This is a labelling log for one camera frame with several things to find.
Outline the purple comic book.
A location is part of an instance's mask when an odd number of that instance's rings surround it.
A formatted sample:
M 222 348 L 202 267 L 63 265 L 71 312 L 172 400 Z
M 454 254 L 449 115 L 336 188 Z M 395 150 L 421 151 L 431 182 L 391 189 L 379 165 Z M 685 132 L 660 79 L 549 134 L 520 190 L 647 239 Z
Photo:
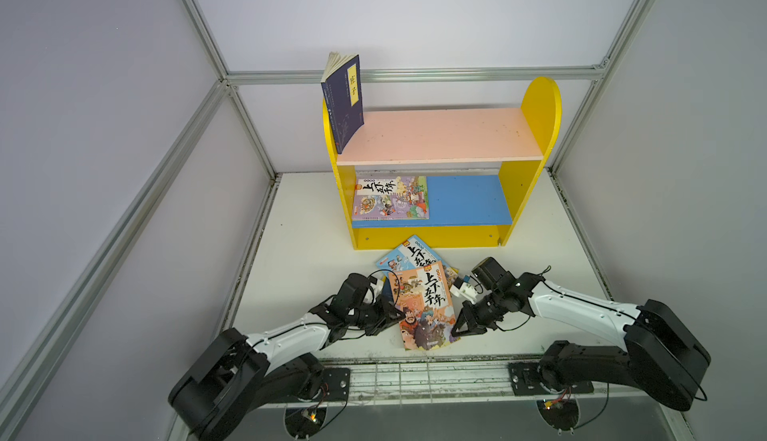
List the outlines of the purple comic book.
M 355 186 L 353 221 L 426 221 L 427 177 L 368 177 Z

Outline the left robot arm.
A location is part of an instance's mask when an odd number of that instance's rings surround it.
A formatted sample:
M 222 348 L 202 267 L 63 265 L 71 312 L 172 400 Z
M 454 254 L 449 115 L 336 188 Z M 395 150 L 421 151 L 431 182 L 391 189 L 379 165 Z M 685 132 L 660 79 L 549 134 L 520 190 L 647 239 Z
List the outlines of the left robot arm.
M 316 352 L 346 339 L 348 331 L 376 336 L 405 319 L 373 275 L 350 274 L 338 293 L 304 316 L 274 330 L 220 333 L 171 390 L 168 402 L 199 440 L 227 439 L 252 411 L 299 402 L 285 427 L 309 440 L 332 423 L 332 402 L 347 404 L 351 371 L 325 367 Z

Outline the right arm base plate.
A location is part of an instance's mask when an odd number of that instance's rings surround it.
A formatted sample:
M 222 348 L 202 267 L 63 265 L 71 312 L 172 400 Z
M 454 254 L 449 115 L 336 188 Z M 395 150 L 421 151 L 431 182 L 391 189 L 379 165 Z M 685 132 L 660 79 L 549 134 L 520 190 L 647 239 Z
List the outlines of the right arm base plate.
M 565 384 L 553 372 L 546 371 L 537 362 L 517 361 L 507 365 L 511 388 L 516 396 L 559 396 L 567 390 L 572 394 L 591 394 L 591 381 L 577 381 Z

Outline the orange comic book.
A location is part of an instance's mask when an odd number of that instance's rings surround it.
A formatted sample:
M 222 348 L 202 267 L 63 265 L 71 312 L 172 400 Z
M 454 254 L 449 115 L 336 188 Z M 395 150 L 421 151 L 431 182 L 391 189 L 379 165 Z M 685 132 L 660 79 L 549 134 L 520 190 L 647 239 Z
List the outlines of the orange comic book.
M 399 289 L 399 332 L 405 350 L 431 351 L 457 341 L 451 336 L 457 320 L 451 286 L 440 262 L 390 274 L 389 284 Z

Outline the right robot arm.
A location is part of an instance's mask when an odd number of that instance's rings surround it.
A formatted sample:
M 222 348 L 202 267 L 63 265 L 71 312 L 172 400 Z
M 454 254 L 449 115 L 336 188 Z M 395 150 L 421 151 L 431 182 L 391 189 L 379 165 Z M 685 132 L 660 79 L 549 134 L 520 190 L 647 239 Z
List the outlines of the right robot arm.
M 465 301 L 454 337 L 499 329 L 509 313 L 558 321 L 601 339 L 601 345 L 555 341 L 533 369 L 533 385 L 561 393 L 575 384 L 599 382 L 643 391 L 661 405 L 690 410 L 707 401 L 702 382 L 711 356 L 665 303 L 619 303 L 568 290 L 544 273 L 519 276 L 488 257 L 473 269 L 485 296 Z

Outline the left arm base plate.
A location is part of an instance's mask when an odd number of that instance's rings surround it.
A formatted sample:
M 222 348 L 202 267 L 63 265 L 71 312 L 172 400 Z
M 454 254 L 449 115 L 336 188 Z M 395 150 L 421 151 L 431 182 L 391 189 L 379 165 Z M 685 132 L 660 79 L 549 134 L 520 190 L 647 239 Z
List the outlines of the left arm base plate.
M 297 397 L 318 403 L 349 400 L 352 371 L 349 368 L 323 368 L 309 375 Z

